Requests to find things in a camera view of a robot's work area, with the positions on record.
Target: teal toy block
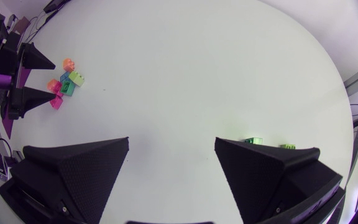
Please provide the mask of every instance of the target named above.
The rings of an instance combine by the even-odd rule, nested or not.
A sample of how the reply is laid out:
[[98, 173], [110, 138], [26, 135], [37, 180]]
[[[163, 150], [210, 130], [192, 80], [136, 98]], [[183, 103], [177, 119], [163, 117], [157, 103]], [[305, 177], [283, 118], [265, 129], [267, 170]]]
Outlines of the teal toy block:
[[66, 96], [72, 96], [73, 92], [74, 92], [74, 88], [75, 88], [75, 85], [71, 80], [64, 81], [62, 88], [60, 89], [60, 93], [63, 93]]
[[64, 81], [69, 81], [70, 79], [68, 78], [68, 76], [70, 75], [70, 72], [66, 72], [63, 75], [61, 75], [60, 77], [60, 82], [63, 84]]
[[73, 71], [70, 73], [70, 75], [68, 76], [69, 79], [71, 79], [73, 81], [73, 83], [75, 83], [78, 86], [82, 86], [82, 84], [84, 84], [85, 79], [84, 77], [82, 77], [78, 72]]
[[244, 140], [244, 142], [248, 142], [251, 144], [262, 144], [262, 138], [249, 138]]
[[295, 149], [294, 144], [283, 144], [280, 147], [285, 148], [285, 149]]

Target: green block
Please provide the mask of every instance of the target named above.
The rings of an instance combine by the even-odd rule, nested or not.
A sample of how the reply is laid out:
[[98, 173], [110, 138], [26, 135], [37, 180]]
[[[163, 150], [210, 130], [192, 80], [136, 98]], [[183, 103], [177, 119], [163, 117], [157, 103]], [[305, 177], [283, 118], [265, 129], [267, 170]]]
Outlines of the green block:
[[60, 89], [60, 93], [63, 93], [66, 96], [72, 96], [74, 92], [75, 85], [72, 81], [64, 81]]
[[262, 138], [249, 138], [244, 141], [251, 144], [262, 144]]
[[78, 72], [73, 71], [70, 73], [70, 75], [68, 76], [68, 78], [73, 81], [73, 83], [75, 83], [78, 86], [82, 86], [82, 84], [84, 84], [85, 79], [84, 77], [82, 77]]
[[280, 145], [280, 147], [285, 149], [295, 149], [295, 145], [293, 144], [284, 144], [284, 145]]

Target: black mesh surface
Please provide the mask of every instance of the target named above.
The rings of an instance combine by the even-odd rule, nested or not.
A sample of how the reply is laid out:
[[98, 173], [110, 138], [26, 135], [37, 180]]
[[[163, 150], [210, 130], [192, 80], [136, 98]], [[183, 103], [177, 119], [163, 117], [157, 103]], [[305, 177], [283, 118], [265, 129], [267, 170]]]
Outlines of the black mesh surface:
[[26, 159], [56, 169], [87, 223], [99, 223], [129, 150], [127, 138], [56, 148], [26, 146]]
[[215, 151], [244, 223], [259, 221], [284, 172], [318, 159], [318, 149], [293, 150], [216, 138]]

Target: blue toy block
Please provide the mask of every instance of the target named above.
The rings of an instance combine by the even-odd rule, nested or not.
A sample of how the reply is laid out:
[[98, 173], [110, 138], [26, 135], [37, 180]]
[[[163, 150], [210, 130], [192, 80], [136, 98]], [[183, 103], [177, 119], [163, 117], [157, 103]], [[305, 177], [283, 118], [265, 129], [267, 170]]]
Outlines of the blue toy block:
[[63, 75], [61, 75], [60, 77], [60, 82], [63, 84], [64, 81], [71, 81], [68, 76], [70, 75], [70, 72], [66, 72]]

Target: white wall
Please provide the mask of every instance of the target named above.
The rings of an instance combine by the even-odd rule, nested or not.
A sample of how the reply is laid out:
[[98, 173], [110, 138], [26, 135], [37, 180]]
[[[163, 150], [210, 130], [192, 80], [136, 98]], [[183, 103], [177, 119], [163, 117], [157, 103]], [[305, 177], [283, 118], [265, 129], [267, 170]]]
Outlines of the white wall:
[[345, 81], [358, 72], [358, 0], [260, 0], [305, 27]]
[[18, 18], [38, 16], [51, 0], [2, 0]]

